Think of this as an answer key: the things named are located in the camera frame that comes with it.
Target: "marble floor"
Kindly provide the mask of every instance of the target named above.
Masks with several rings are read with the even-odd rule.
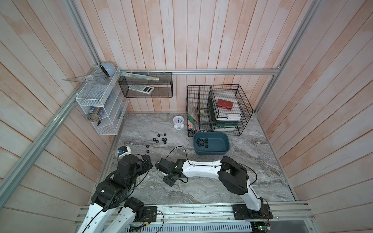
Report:
[[[176,113],[162,114],[128,114],[117,148],[130,146],[132,153],[145,154],[150,150],[151,162],[154,165],[165,158],[176,146],[187,150],[188,158],[194,161],[214,161],[221,159],[216,155],[197,155],[193,149],[193,138],[189,138],[187,130],[175,130],[172,119]],[[167,144],[155,143],[157,134],[166,133]],[[266,137],[255,115],[252,116],[241,136],[228,136],[231,148],[226,156],[254,169],[258,180],[253,188],[258,195],[268,201],[294,201],[281,168],[271,151]],[[185,152],[175,149],[168,160],[176,162],[185,158]],[[113,157],[110,171],[117,167],[117,158]],[[255,175],[248,172],[249,179],[254,181]],[[145,180],[135,189],[133,196],[145,204],[191,204],[191,203],[226,203],[243,202],[239,195],[229,192],[216,179],[192,177],[187,183],[177,181],[173,187],[163,182],[163,174],[153,168]]]

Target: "black wire file organizer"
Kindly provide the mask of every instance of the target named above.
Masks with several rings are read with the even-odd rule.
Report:
[[[232,109],[219,108],[219,99],[233,102]],[[195,112],[198,116],[188,120],[188,137],[197,132],[241,135],[253,115],[253,108],[239,84],[187,86],[186,109],[187,113]]]
[[[124,97],[126,98],[141,98],[141,97],[166,97],[172,98],[173,93],[173,83],[172,83],[172,73],[171,72],[134,72],[139,75],[147,75],[159,78],[157,81],[141,80],[138,78],[131,78],[121,76],[119,77],[119,85],[122,89]],[[146,85],[154,87],[151,94],[144,94],[141,92],[133,91],[129,89],[128,85]]]

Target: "white calculator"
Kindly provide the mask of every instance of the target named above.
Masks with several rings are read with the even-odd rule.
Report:
[[[150,95],[154,90],[154,87],[147,85],[128,85],[128,89]]]

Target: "teal plastic basin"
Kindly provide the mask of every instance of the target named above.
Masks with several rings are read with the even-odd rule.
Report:
[[[208,139],[208,148],[198,146],[197,139]],[[193,146],[196,154],[199,155],[225,155],[229,151],[229,140],[225,133],[198,132],[194,134]]]

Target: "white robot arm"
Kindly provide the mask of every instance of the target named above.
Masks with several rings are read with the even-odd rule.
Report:
[[[104,232],[122,232],[135,219],[144,217],[144,203],[134,197],[128,198],[130,191],[136,187],[136,178],[153,167],[149,155],[142,155],[142,159],[134,154],[125,155],[119,161],[117,170],[97,185],[91,198],[92,204],[78,233],[102,232],[107,220],[123,201],[124,207]]]
[[[250,185],[247,170],[227,156],[212,162],[178,159],[174,163],[161,159],[155,167],[165,175],[163,181],[170,186],[180,178],[194,176],[214,178],[220,180],[228,191],[240,195],[248,209],[259,211],[261,208],[262,200]]]

